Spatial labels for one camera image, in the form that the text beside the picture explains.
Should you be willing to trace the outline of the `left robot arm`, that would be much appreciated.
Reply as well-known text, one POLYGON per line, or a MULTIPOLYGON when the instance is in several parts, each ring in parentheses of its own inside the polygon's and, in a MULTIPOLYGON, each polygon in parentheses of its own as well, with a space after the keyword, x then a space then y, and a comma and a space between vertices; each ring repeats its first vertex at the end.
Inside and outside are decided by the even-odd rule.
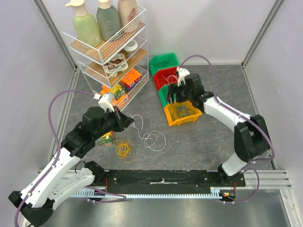
POLYGON ((104 181, 104 168, 94 161, 86 165, 62 184, 58 182, 66 172, 95 147, 96 141, 108 132, 122 132, 134 119, 120 112, 115 106, 111 112, 101 107, 91 107, 82 121, 61 142, 55 157, 37 178, 22 191, 13 191, 9 200, 17 208, 17 214, 34 227, 42 226, 56 208, 79 189, 104 181))

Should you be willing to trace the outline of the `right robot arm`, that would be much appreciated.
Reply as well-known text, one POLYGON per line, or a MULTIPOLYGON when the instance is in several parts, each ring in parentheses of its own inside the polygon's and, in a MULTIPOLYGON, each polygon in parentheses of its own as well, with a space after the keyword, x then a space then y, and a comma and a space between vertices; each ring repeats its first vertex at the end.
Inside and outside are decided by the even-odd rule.
POLYGON ((167 100, 170 103, 190 101, 202 113, 210 115, 234 133, 234 153, 218 167, 217 181, 228 186, 234 175, 249 162, 273 150, 265 119, 257 114, 244 114, 229 106, 210 91, 205 91, 198 74, 181 77, 169 84, 167 100))

